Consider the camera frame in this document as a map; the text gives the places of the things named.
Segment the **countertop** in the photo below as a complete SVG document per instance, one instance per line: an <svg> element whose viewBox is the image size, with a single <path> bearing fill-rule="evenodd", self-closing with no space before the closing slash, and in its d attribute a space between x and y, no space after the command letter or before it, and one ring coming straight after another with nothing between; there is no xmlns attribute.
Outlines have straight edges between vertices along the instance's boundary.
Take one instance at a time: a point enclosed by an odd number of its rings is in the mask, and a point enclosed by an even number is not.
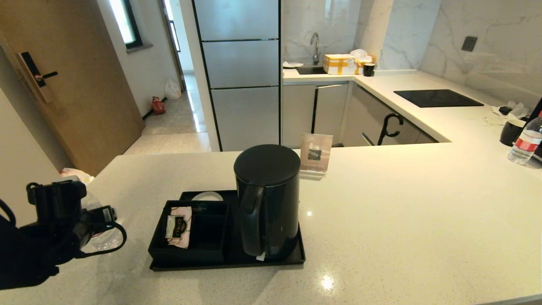
<svg viewBox="0 0 542 305"><path fill-rule="evenodd" d="M38 287L0 291L2 303L476 304L539 294L542 170L506 159L500 127L484 125L488 106L414 109L392 91L484 96L420 73L349 77L449 142L333 148L327 175L301 180L303 267L149 270L165 202L235 189L239 152L127 155L88 187L117 208L124 248L72 260Z"/></svg>

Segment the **wall socket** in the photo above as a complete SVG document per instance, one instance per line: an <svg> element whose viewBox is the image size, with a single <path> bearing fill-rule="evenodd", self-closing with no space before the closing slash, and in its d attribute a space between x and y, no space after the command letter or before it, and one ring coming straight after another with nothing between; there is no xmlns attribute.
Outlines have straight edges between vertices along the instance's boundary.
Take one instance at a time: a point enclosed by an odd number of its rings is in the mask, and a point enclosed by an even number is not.
<svg viewBox="0 0 542 305"><path fill-rule="evenodd" d="M476 40L478 40L478 37L473 37L473 36L465 37L465 41L463 42L463 46L461 47L461 49L464 51L472 52L474 50L474 45L476 44Z"/></svg>

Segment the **floor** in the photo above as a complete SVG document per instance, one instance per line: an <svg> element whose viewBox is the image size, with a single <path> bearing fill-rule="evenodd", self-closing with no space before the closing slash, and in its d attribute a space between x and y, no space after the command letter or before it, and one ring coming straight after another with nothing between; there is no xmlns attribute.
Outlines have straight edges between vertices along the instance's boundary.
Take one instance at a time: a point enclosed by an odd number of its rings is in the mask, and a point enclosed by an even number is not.
<svg viewBox="0 0 542 305"><path fill-rule="evenodd" d="M141 137L124 153L179 154L211 151L196 78L184 73L186 91L165 102L166 113L145 119Z"/></svg>

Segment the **faucet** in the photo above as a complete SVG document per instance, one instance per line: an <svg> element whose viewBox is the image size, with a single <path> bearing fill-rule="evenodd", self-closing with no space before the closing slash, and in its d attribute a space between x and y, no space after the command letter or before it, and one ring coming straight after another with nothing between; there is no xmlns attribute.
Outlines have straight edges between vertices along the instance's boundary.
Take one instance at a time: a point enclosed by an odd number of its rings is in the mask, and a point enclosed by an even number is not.
<svg viewBox="0 0 542 305"><path fill-rule="evenodd" d="M318 37L318 33L316 33L316 32L314 32L314 34L312 34L311 46L314 43L315 38L316 38L316 46L315 46L315 49L314 49L314 56L312 57L312 62L316 66L320 62L320 54L318 54L318 46L320 44L320 39Z"/></svg>

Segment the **stainless steel refrigerator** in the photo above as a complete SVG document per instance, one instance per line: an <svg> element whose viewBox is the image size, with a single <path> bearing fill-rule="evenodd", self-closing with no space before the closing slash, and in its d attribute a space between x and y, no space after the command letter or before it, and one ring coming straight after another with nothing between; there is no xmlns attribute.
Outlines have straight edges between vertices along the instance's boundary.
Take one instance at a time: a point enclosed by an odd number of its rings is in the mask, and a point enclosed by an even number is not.
<svg viewBox="0 0 542 305"><path fill-rule="evenodd" d="M279 0L193 0L222 151L279 143Z"/></svg>

